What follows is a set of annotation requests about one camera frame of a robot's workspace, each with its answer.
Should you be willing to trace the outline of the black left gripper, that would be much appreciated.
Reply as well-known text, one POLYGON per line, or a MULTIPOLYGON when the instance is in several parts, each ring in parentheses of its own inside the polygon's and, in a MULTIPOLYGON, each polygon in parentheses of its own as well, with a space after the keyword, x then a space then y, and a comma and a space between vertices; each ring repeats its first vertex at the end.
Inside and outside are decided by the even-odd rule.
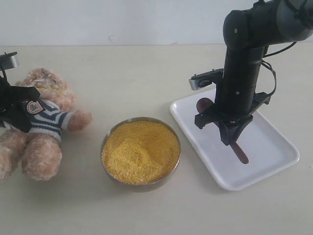
POLYGON ((0 121, 8 122, 18 130, 28 133, 31 123, 22 102, 37 101, 40 92, 34 87, 11 86, 5 78, 0 79, 0 121))

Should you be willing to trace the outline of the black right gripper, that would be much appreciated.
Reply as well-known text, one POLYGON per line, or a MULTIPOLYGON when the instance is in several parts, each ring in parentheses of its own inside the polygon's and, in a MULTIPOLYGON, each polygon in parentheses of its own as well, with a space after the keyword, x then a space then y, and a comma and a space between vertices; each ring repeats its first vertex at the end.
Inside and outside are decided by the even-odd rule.
POLYGON ((222 143, 226 146, 235 143, 252 122, 253 116, 250 115, 262 104, 269 104, 271 98, 265 92, 255 92, 259 71, 259 68, 225 68, 221 84, 217 86, 213 107, 195 115, 195 125, 202 129, 218 121, 222 143))

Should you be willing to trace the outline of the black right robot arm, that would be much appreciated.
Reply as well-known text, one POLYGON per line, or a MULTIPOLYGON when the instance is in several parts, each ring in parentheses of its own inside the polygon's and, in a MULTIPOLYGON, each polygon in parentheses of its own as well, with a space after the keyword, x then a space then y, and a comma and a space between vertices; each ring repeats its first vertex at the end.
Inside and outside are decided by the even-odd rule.
POLYGON ((264 61, 268 47, 283 43, 291 47, 312 33, 310 0, 260 0, 251 9, 231 11, 223 24, 224 67, 189 80, 193 90, 216 85, 213 104, 195 116, 195 125, 202 129, 215 122, 225 145, 236 142, 253 113, 272 96, 256 92, 260 67, 271 69, 264 61))

